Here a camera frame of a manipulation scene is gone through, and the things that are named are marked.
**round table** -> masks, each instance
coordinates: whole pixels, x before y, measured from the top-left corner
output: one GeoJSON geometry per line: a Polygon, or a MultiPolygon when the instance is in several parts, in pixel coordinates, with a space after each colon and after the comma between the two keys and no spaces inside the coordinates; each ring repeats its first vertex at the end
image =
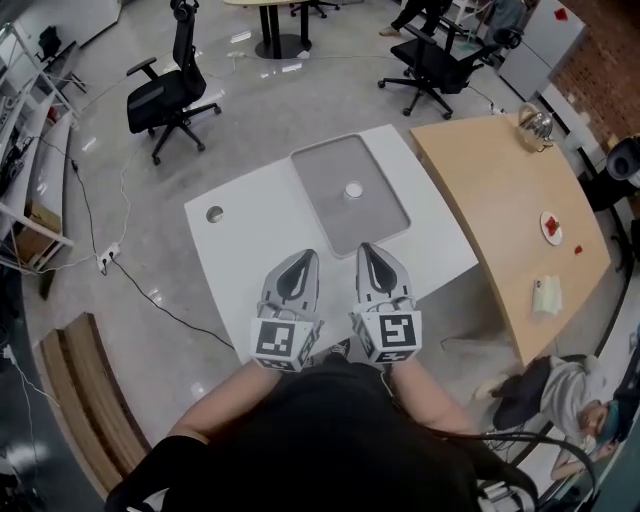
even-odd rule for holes
{"type": "Polygon", "coordinates": [[[224,0],[228,5],[259,7],[262,23],[262,41],[256,54],[263,59],[292,59],[311,48],[309,41],[309,5],[302,2],[300,9],[300,35],[280,34],[278,6],[289,5],[291,0],[224,0]]]}

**cardboard box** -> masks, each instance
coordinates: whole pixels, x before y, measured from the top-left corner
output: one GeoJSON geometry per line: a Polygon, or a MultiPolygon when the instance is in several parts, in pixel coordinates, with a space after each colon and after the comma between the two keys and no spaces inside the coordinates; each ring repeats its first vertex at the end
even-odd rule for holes
{"type": "MultiPolygon", "coordinates": [[[[35,201],[27,201],[25,216],[56,234],[62,231],[60,217],[35,201]]],[[[26,226],[16,236],[18,256],[25,263],[28,263],[36,254],[42,254],[49,244],[51,244],[49,237],[26,226]]]]}

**white wall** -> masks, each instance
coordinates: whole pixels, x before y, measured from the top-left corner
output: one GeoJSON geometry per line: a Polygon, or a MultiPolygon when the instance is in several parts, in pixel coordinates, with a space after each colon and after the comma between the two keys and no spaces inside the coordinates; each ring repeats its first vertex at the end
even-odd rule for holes
{"type": "MultiPolygon", "coordinates": [[[[120,0],[34,0],[15,23],[15,27],[32,54],[41,52],[38,38],[48,26],[57,28],[60,49],[76,41],[83,45],[118,20],[120,0]]],[[[0,45],[0,58],[8,62],[15,41],[9,37],[0,45]]],[[[19,54],[19,45],[14,61],[19,54]]],[[[22,57],[12,68],[8,80],[14,89],[21,87],[35,73],[29,60],[22,57]]]]}

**table hole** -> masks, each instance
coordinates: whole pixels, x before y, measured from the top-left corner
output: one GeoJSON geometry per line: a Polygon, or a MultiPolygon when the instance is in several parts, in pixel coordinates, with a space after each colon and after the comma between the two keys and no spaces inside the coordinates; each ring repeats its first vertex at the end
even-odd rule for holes
{"type": "Polygon", "coordinates": [[[211,224],[220,222],[223,215],[224,211],[219,206],[212,206],[207,210],[207,220],[211,222],[211,224]]]}

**hand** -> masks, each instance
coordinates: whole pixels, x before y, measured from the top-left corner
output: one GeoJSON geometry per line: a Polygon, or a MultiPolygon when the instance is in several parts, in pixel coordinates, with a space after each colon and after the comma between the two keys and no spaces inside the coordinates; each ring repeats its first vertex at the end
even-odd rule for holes
{"type": "Polygon", "coordinates": [[[609,457],[613,452],[618,448],[618,443],[607,443],[604,446],[601,446],[596,452],[596,460],[605,459],[609,457]]]}

